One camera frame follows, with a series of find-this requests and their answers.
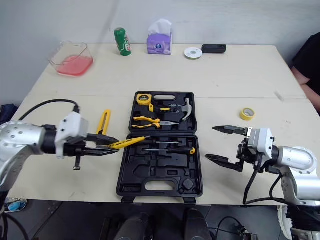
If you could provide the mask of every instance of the toolbox latch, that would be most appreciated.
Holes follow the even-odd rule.
[[[136,198],[135,196],[124,196],[121,199],[121,202],[124,203],[124,204],[133,204],[135,198]]]
[[[184,202],[184,204],[188,204],[188,205],[196,205],[196,203],[197,203],[195,197],[184,197],[183,202]]]

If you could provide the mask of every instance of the green bottle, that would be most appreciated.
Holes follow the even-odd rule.
[[[118,27],[114,30],[114,36],[120,54],[122,56],[129,56],[131,54],[131,48],[126,30],[122,27]]]

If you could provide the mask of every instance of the yellow utility knife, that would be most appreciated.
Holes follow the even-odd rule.
[[[103,112],[103,114],[100,118],[98,128],[96,130],[96,134],[107,135],[108,125],[109,125],[109,121],[110,121],[110,114],[111,114],[110,109],[106,109]]]

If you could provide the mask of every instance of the hammer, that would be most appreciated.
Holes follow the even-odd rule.
[[[190,99],[185,98],[185,103],[186,105],[182,106],[179,104],[170,104],[169,106],[166,107],[159,107],[159,106],[154,106],[153,104],[149,104],[149,111],[152,113],[157,113],[157,114],[166,114],[166,113],[186,113],[184,118],[182,118],[182,121],[186,121],[191,112],[192,112],[192,106],[189,104]]]

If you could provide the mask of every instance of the roll of tape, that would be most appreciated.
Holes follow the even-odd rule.
[[[240,118],[242,118],[245,121],[250,121],[255,117],[256,113],[251,108],[244,108],[240,112]]]

